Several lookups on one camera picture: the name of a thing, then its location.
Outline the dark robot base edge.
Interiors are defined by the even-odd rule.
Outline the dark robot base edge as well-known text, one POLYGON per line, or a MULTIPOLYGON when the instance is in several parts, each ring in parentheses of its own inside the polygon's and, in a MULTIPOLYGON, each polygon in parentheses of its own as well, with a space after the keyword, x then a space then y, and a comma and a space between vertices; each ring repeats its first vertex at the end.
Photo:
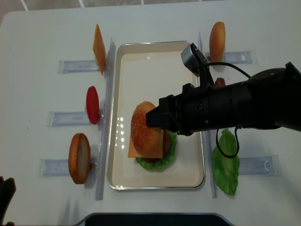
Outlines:
POLYGON ((78 225, 85 226, 232 226, 225 217, 209 213, 98 213, 78 225))

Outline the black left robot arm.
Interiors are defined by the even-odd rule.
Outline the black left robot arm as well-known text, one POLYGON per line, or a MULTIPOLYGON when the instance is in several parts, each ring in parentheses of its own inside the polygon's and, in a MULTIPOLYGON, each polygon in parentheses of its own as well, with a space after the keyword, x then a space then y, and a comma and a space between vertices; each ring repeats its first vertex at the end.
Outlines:
POLYGON ((0 225, 3 226, 4 217, 8 206, 16 192, 16 184, 13 178, 0 177, 0 225))

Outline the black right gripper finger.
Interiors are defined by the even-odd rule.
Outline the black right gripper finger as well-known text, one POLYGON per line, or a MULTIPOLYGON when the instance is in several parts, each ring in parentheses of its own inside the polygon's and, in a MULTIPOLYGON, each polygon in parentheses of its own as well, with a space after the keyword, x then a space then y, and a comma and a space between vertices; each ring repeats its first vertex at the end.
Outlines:
POLYGON ((161 128, 175 131, 175 123, 169 112, 161 111, 160 107, 146 113, 146 125, 150 128, 161 128))

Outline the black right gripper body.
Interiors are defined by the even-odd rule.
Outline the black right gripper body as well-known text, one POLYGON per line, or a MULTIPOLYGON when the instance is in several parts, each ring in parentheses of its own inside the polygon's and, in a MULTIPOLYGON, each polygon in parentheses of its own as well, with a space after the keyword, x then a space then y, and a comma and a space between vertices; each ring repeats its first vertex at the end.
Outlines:
POLYGON ((183 85, 182 93, 159 100, 158 126, 180 135, 210 130, 209 97, 213 86, 209 83, 193 87, 183 85))

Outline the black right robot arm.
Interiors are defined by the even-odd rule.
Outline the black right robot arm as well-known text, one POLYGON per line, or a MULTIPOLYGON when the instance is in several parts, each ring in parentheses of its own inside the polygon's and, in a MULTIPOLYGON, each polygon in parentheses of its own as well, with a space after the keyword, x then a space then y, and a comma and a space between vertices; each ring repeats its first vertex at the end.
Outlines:
POLYGON ((146 125, 189 136, 231 127, 301 129, 301 74, 292 63, 248 80, 212 88, 185 84, 182 93, 159 100, 146 125))

